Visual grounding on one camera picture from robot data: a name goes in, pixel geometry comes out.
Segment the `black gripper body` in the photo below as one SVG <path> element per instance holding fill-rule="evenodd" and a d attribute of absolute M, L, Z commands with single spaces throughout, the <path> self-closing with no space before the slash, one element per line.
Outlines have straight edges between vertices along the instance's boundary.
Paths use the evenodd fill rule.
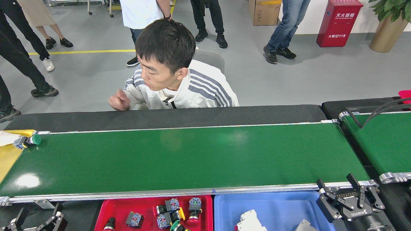
<path fill-rule="evenodd" d="M 342 220 L 349 231 L 394 231 L 392 225 L 382 221 L 378 216 L 384 209 L 383 205 L 376 208 L 370 205 L 361 208 L 337 205 L 334 209 L 334 218 Z"/>

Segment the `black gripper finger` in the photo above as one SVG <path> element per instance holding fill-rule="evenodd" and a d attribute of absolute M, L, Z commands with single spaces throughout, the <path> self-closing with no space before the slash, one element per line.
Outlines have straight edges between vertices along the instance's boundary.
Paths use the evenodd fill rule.
<path fill-rule="evenodd" d="M 22 225 L 28 216 L 29 211 L 22 208 L 15 219 L 13 219 L 9 224 L 9 231 L 23 231 Z"/>
<path fill-rule="evenodd" d="M 317 180 L 320 189 L 320 196 L 317 199 L 317 205 L 323 212 L 328 222 L 337 220 L 342 215 L 341 206 L 351 210 L 351 204 L 345 199 L 339 198 L 332 193 L 329 187 L 326 187 L 324 181 L 320 178 Z"/>
<path fill-rule="evenodd" d="M 68 225 L 68 221 L 64 218 L 61 212 L 63 205 L 56 203 L 53 215 L 46 222 L 35 228 L 35 231 L 64 231 Z"/>
<path fill-rule="evenodd" d="M 376 187 L 360 185 L 358 180 L 352 173 L 349 173 L 346 178 L 354 189 L 354 196 L 357 199 L 357 207 L 359 209 L 365 209 L 366 206 L 370 206 L 373 211 L 384 210 L 385 206 L 379 198 Z"/>

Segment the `person's right hand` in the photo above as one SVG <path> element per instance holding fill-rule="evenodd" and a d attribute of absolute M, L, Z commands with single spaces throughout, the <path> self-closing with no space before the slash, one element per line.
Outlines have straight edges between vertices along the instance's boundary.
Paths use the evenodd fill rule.
<path fill-rule="evenodd" d="M 109 105 L 116 111 L 127 111 L 130 109 L 130 99 L 122 89 L 108 99 Z"/>

